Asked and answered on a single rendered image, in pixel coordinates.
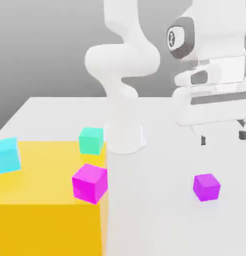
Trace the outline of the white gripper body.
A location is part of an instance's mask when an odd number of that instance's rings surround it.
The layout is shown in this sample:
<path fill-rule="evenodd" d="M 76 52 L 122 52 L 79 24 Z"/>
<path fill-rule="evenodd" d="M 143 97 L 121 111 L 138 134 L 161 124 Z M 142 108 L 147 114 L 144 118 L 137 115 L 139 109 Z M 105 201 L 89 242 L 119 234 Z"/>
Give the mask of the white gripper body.
<path fill-rule="evenodd" d="M 246 120 L 246 80 L 235 84 L 235 91 L 217 92 L 213 85 L 179 87 L 172 94 L 175 122 L 179 126 L 196 126 L 233 120 Z M 192 105 L 192 98 L 236 95 L 243 99 Z"/>

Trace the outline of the small purple cube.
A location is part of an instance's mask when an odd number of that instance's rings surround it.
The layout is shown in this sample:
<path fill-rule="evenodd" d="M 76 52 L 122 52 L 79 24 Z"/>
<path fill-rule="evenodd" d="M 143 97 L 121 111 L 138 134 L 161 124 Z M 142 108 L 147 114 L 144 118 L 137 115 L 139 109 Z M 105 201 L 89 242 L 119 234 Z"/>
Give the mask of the small purple cube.
<path fill-rule="evenodd" d="M 194 177 L 193 191 L 201 202 L 217 200 L 220 189 L 220 182 L 211 173 Z"/>

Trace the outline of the small green cube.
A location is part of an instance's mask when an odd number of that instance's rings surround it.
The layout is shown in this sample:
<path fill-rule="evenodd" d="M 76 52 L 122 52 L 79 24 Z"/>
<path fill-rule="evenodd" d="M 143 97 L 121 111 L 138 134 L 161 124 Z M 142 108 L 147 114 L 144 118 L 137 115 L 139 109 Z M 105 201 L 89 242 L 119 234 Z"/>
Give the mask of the small green cube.
<path fill-rule="evenodd" d="M 84 127 L 79 135 L 79 150 L 81 154 L 99 155 L 104 146 L 103 128 Z"/>

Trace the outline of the small magenta cube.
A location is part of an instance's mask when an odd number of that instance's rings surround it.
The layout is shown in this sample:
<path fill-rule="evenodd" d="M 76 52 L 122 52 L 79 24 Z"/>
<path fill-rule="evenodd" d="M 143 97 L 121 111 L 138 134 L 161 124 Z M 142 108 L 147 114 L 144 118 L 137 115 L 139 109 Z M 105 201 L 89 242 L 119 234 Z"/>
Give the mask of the small magenta cube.
<path fill-rule="evenodd" d="M 86 163 L 72 176 L 72 187 L 75 198 L 97 204 L 108 190 L 108 171 Z"/>

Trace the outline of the small cyan cube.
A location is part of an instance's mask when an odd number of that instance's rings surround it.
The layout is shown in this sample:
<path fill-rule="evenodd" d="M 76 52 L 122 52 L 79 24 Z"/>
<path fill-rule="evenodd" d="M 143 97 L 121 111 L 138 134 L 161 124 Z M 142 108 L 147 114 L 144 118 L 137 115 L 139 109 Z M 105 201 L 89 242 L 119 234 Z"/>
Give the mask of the small cyan cube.
<path fill-rule="evenodd" d="M 21 169 L 21 156 L 16 137 L 0 139 L 0 174 Z"/>

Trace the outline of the large yellow box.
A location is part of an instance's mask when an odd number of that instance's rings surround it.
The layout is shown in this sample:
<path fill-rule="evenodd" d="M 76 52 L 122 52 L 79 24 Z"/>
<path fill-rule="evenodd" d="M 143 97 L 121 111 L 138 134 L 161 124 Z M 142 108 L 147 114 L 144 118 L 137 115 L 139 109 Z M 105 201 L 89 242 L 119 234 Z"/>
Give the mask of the large yellow box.
<path fill-rule="evenodd" d="M 19 142 L 21 170 L 0 174 L 0 256 L 106 256 L 109 196 L 73 195 L 83 164 L 107 165 L 107 151 L 84 155 L 76 141 Z"/>

